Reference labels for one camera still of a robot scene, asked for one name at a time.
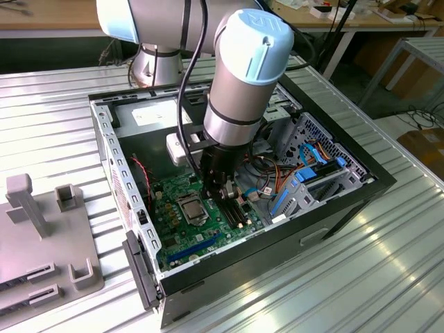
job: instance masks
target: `cpu socket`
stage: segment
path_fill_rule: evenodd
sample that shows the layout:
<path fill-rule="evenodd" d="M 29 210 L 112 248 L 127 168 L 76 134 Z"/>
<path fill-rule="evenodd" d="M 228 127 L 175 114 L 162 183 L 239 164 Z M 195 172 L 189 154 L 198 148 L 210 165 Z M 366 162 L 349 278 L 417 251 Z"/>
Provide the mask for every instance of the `cpu socket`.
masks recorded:
<path fill-rule="evenodd" d="M 177 200 L 177 203 L 188 224 L 199 227 L 207 221 L 209 215 L 197 193 L 182 196 Z"/>

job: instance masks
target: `green circuit board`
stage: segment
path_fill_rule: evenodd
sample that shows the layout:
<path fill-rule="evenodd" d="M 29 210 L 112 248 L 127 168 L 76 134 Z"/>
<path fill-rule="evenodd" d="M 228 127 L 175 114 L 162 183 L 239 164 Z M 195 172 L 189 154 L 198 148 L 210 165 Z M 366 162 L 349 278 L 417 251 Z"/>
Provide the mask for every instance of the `green circuit board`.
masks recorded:
<path fill-rule="evenodd" d="M 168 271 L 188 261 L 192 261 L 217 248 L 251 235 L 264 227 L 259 215 L 250 203 L 236 200 L 236 205 L 245 214 L 246 222 L 242 227 L 232 228 L 227 217 L 220 211 L 212 199 L 202 200 L 202 183 L 192 173 L 168 178 L 153 184 L 156 194 L 154 216 L 151 216 L 162 249 L 157 254 L 162 271 Z M 198 196 L 205 207 L 208 218 L 201 226 L 188 224 L 180 200 L 186 195 Z M 193 246 L 211 245 L 187 253 L 180 259 L 171 260 L 172 256 Z"/>

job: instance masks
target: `blue pcie slot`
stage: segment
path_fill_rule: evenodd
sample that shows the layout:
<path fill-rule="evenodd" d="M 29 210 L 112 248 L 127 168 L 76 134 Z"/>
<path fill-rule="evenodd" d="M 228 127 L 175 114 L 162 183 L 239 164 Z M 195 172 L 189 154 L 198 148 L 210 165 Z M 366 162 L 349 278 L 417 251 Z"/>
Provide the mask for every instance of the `blue pcie slot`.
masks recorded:
<path fill-rule="evenodd" d="M 173 255 L 169 255 L 168 261 L 173 262 L 175 260 L 182 259 L 183 257 L 186 257 L 188 255 L 192 255 L 193 253 L 196 253 L 197 251 L 202 250 L 203 248 L 207 248 L 208 246 L 212 246 L 212 245 L 214 245 L 214 243 L 216 243 L 217 237 L 219 237 L 220 235 L 221 234 L 216 234 L 212 238 L 207 239 L 206 241 L 202 241 L 196 245 L 186 248 L 185 250 L 177 252 Z"/>

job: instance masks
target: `light blue joint cap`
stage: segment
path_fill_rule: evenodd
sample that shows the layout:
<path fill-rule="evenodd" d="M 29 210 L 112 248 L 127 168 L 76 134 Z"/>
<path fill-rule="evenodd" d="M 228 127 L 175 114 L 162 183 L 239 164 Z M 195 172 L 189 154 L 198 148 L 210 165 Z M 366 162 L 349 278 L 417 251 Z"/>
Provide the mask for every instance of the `light blue joint cap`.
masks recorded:
<path fill-rule="evenodd" d="M 100 27 L 106 35 L 139 44 L 128 0 L 97 0 L 96 4 Z"/>
<path fill-rule="evenodd" d="M 219 42 L 225 67 L 239 80 L 268 85 L 282 76 L 293 46 L 293 31 L 279 17 L 262 10 L 237 10 Z"/>

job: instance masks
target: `ribbed aluminum surface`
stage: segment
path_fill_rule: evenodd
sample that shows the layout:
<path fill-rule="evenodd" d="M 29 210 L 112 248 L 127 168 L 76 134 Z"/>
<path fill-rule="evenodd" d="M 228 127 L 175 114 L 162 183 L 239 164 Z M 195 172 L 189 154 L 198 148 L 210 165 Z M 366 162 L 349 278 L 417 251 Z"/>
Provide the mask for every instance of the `ribbed aluminum surface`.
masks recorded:
<path fill-rule="evenodd" d="M 214 61 L 201 60 L 193 80 L 213 73 Z M 398 182 L 335 237 L 165 332 L 442 332 L 443 183 L 320 75 L 287 74 Z M 105 276 L 101 291 L 5 332 L 158 330 L 158 317 L 142 309 L 121 247 L 124 233 L 87 102 L 88 94 L 127 88 L 123 67 L 0 76 L 0 200 L 4 178 L 21 172 L 33 177 L 34 193 L 80 186 Z"/>
<path fill-rule="evenodd" d="M 444 37 L 406 38 L 404 47 L 444 75 Z"/>

